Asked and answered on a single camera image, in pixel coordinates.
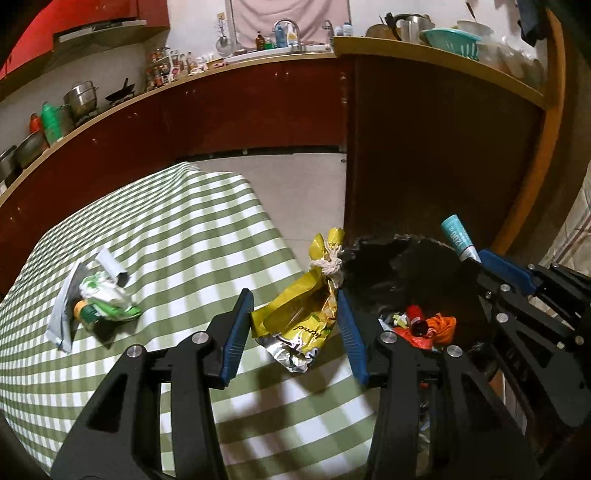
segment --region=frying pan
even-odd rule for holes
[[[125,81],[123,82],[123,88],[121,90],[117,90],[116,92],[111,93],[110,95],[107,95],[105,97],[105,100],[107,100],[107,102],[116,102],[117,100],[121,100],[122,98],[125,98],[128,95],[130,95],[131,92],[134,91],[135,83],[127,85],[128,81],[129,79],[125,79]]]

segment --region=kettle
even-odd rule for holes
[[[428,15],[419,14],[400,14],[393,16],[391,13],[386,14],[386,23],[392,29],[394,37],[397,40],[402,40],[409,43],[422,44],[420,33],[422,30],[431,30],[435,28],[435,24],[431,21]],[[397,23],[400,21],[400,35],[396,32]]]

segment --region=brown bottle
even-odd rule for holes
[[[265,50],[265,37],[263,37],[261,35],[261,32],[256,32],[256,33],[258,33],[258,35],[255,38],[256,50],[257,51]]]

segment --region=orange plastic bag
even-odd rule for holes
[[[455,317],[442,317],[438,313],[427,320],[429,330],[426,337],[433,341],[433,345],[449,345],[453,340],[453,334],[456,331]]]

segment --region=green bottle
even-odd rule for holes
[[[50,145],[53,145],[63,137],[57,110],[47,102],[43,102],[43,107],[41,108],[41,123],[43,123],[45,136]]]

